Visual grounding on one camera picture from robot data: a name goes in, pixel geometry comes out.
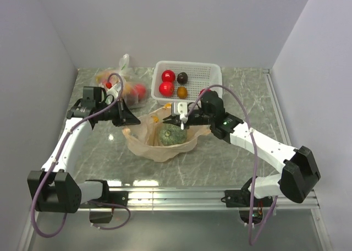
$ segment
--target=tomato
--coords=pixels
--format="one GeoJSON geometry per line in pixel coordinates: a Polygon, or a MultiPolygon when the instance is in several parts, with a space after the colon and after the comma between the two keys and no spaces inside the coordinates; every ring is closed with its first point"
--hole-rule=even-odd
{"type": "Polygon", "coordinates": [[[161,75],[161,80],[163,82],[168,81],[168,82],[174,82],[176,79],[175,73],[172,70],[165,70],[163,74],[161,75]]]}
{"type": "Polygon", "coordinates": [[[202,89],[202,90],[200,91],[199,95],[201,95],[203,91],[205,91],[205,89],[202,89]]]}
{"type": "Polygon", "coordinates": [[[159,86],[159,92],[166,97],[171,97],[174,93],[174,90],[175,90],[174,84],[168,81],[163,82],[159,86]]]}
{"type": "Polygon", "coordinates": [[[147,89],[144,87],[143,84],[136,84],[134,85],[134,89],[138,93],[138,100],[143,100],[145,98],[145,95],[147,93],[147,89]]]}

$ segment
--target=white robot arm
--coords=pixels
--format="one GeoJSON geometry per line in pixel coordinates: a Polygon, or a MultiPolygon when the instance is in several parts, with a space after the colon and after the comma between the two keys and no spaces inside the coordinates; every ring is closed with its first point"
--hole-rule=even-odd
{"type": "Polygon", "coordinates": [[[37,211],[74,213],[80,204],[89,200],[108,201],[109,187],[106,181],[91,180],[76,184],[72,175],[81,149],[96,123],[112,121],[116,127],[140,124],[140,121],[129,111],[123,100],[117,101],[110,109],[98,114],[99,111],[107,107],[107,96],[112,95],[116,98],[117,92],[118,89],[114,88],[111,88],[107,93],[105,89],[100,87],[83,88],[83,98],[79,99],[69,110],[64,133],[52,155],[40,171],[31,171],[28,175],[28,186],[31,196],[34,198],[45,174],[51,168],[53,161],[56,162],[36,201],[35,209],[37,211]],[[73,126],[77,125],[83,118],[94,113],[98,115],[80,123],[73,132],[70,132],[73,126]],[[70,134],[65,142],[67,132],[70,134]],[[63,150],[56,160],[56,155],[62,144],[64,144],[63,150]]]}
{"type": "MultiPolygon", "coordinates": [[[[241,119],[227,113],[223,100],[215,91],[207,91],[201,98],[201,106],[188,117],[188,104],[174,103],[172,114],[164,118],[164,123],[181,127],[210,125],[211,132],[229,144],[239,146],[254,153],[250,133],[253,134],[258,149],[258,157],[272,165],[278,174],[257,177],[255,199],[284,195],[295,203],[302,203],[320,179],[320,173],[310,149],[300,149],[279,143],[270,137],[248,127],[241,119]]],[[[232,206],[246,206],[249,202],[251,179],[243,186],[242,195],[230,197],[232,206]]]]}

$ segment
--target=purple cable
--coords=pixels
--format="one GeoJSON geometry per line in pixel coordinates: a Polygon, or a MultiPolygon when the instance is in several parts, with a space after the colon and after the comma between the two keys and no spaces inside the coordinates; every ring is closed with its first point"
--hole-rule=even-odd
{"type": "Polygon", "coordinates": [[[126,219],[126,221],[124,221],[123,223],[121,223],[120,225],[118,226],[115,226],[115,227],[101,227],[101,226],[98,226],[96,225],[95,223],[93,223],[93,226],[100,229],[100,230],[115,230],[115,229],[118,229],[118,228],[121,228],[122,226],[124,226],[126,223],[128,223],[128,221],[130,220],[131,218],[131,211],[123,206],[123,205],[119,205],[119,204],[113,204],[113,203],[99,203],[97,201],[94,201],[94,200],[90,200],[88,201],[88,203],[91,203],[91,204],[96,204],[96,205],[103,205],[103,206],[109,206],[109,207],[116,207],[116,208],[122,208],[122,209],[125,209],[127,212],[128,212],[128,217],[126,219]]]}
{"type": "MultiPolygon", "coordinates": [[[[219,85],[219,84],[214,84],[211,85],[209,87],[207,87],[205,90],[203,90],[203,92],[198,96],[198,98],[195,100],[194,104],[192,105],[191,109],[189,110],[189,112],[186,114],[186,117],[188,117],[191,112],[194,110],[194,108],[196,107],[197,103],[200,101],[200,99],[202,98],[202,96],[207,92],[207,90],[211,89],[211,88],[215,88],[215,87],[219,87],[219,88],[223,88],[224,90],[227,90],[238,102],[238,104],[240,105],[244,117],[246,119],[247,125],[248,125],[248,129],[250,130],[251,128],[251,123],[249,120],[249,115],[246,111],[246,108],[244,107],[244,105],[242,104],[241,100],[237,97],[237,95],[228,87],[223,86],[223,85],[219,85]]],[[[248,226],[248,233],[249,233],[249,245],[254,245],[255,242],[258,240],[258,236],[261,233],[261,231],[264,228],[264,225],[266,223],[266,221],[269,219],[269,217],[272,215],[272,213],[274,212],[275,209],[275,205],[276,205],[276,201],[277,201],[277,196],[275,197],[273,203],[270,206],[270,209],[268,210],[267,215],[264,217],[263,221],[261,221],[260,223],[260,228],[259,231],[257,233],[257,235],[255,236],[254,240],[252,240],[252,223],[253,223],[253,208],[254,208],[254,188],[255,188],[255,179],[257,177],[257,169],[258,169],[258,147],[257,144],[255,143],[254,140],[254,136],[253,133],[251,131],[249,131],[249,134],[251,136],[251,140],[253,143],[253,148],[254,148],[254,167],[253,167],[253,177],[252,177],[252,187],[251,187],[251,195],[250,195],[250,204],[249,204],[249,226],[248,226]]]]}
{"type": "Polygon", "coordinates": [[[70,137],[70,135],[72,134],[72,132],[73,132],[79,125],[81,125],[83,122],[86,122],[86,121],[90,120],[91,118],[94,118],[95,116],[98,116],[99,114],[102,114],[102,113],[106,112],[108,109],[110,109],[112,106],[114,106],[114,105],[116,104],[116,102],[120,99],[121,94],[122,94],[122,90],[123,90],[123,81],[122,81],[121,76],[120,76],[119,74],[117,74],[117,73],[111,73],[110,76],[108,77],[108,80],[107,80],[107,81],[109,82],[109,81],[110,81],[110,78],[111,78],[112,76],[114,76],[114,75],[118,77],[118,79],[120,80],[120,83],[121,83],[121,90],[119,91],[117,98],[116,98],[112,103],[110,103],[107,107],[105,107],[104,109],[102,109],[102,110],[100,110],[100,111],[98,111],[98,112],[96,112],[96,113],[93,113],[93,114],[91,114],[91,115],[89,115],[89,116],[83,118],[83,119],[80,120],[77,124],[75,124],[74,126],[72,126],[72,128],[70,129],[70,131],[67,132],[67,134],[65,135],[64,139],[62,140],[62,143],[61,143],[61,145],[60,145],[60,147],[59,147],[59,149],[58,149],[58,151],[57,151],[57,154],[56,154],[56,156],[55,156],[55,158],[54,158],[54,160],[53,160],[53,162],[52,162],[50,168],[48,169],[47,173],[44,175],[42,181],[40,182],[40,184],[39,184],[39,186],[38,186],[38,188],[37,188],[37,191],[36,191],[35,194],[34,194],[33,201],[32,201],[32,204],[31,204],[31,209],[30,209],[30,216],[31,216],[31,222],[32,222],[32,226],[33,226],[33,228],[34,228],[34,231],[35,231],[37,234],[39,234],[41,237],[50,238],[50,237],[56,236],[56,235],[61,231],[61,229],[63,228],[63,226],[64,226],[64,224],[65,224],[65,221],[66,221],[67,214],[64,214],[64,217],[63,217],[63,219],[62,219],[62,223],[61,223],[59,229],[58,229],[56,232],[54,232],[54,233],[49,233],[49,234],[48,234],[48,233],[43,233],[42,231],[40,231],[40,229],[39,229],[39,227],[38,227],[38,224],[37,224],[37,222],[36,222],[36,220],[35,220],[35,205],[37,204],[39,194],[40,194],[42,188],[44,187],[44,184],[46,183],[46,180],[48,179],[50,173],[54,170],[55,166],[57,165],[58,160],[59,160],[59,158],[60,158],[60,155],[61,155],[61,153],[62,153],[62,151],[63,151],[63,149],[64,149],[64,147],[65,147],[65,144],[66,144],[68,138],[70,137]]]}

